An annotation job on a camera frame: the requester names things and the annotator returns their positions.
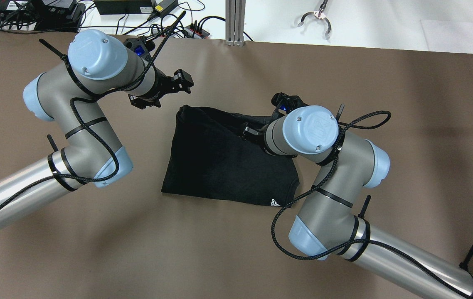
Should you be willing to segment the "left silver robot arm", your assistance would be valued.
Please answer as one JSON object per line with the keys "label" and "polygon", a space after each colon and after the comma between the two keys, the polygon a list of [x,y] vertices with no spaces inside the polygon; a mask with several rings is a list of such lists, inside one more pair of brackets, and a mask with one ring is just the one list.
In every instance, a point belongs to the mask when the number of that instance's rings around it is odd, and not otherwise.
{"label": "left silver robot arm", "polygon": [[169,93],[190,93],[194,81],[184,70],[166,75],[155,55],[139,50],[138,39],[121,42],[96,29],[75,36],[61,62],[39,74],[24,89],[35,117],[58,125],[63,148],[0,180],[0,230],[77,189],[106,187],[133,170],[98,101],[123,91],[132,106],[159,107]]}

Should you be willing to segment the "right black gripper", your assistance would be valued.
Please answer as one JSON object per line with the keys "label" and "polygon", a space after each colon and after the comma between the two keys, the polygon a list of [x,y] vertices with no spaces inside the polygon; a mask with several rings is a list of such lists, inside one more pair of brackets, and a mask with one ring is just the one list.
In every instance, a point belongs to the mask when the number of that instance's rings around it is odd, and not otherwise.
{"label": "right black gripper", "polygon": [[266,142],[266,131],[267,127],[261,127],[261,129],[256,130],[249,125],[249,123],[243,124],[243,140],[251,142],[258,145],[261,150],[271,156],[280,156],[280,154],[274,152]]}

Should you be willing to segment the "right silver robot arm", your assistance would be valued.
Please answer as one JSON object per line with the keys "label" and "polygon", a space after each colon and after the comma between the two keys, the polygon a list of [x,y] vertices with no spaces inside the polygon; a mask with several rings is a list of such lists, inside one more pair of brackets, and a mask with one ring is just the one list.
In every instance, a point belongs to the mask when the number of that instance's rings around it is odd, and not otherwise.
{"label": "right silver robot arm", "polygon": [[302,256],[282,248],[271,224],[275,245],[298,260],[324,260],[330,254],[354,263],[425,299],[473,299],[473,274],[461,263],[454,266],[429,252],[371,225],[363,212],[351,208],[363,188],[378,186],[390,169],[390,158],[371,141],[349,132],[357,123],[383,114],[368,113],[341,123],[328,109],[317,106],[285,108],[286,115],[260,130],[245,124],[242,138],[259,144],[267,153],[300,155],[320,165],[288,238]]}

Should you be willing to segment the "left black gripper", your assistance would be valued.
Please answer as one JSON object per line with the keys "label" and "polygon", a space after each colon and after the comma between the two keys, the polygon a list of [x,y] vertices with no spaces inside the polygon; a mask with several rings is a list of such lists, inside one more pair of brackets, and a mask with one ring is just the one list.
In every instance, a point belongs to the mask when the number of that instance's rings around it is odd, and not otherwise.
{"label": "left black gripper", "polygon": [[176,70],[174,76],[167,76],[161,71],[155,71],[155,81],[153,87],[140,96],[129,94],[129,101],[132,106],[145,109],[147,107],[160,108],[160,99],[167,93],[186,92],[191,93],[194,81],[191,75],[182,69]]}

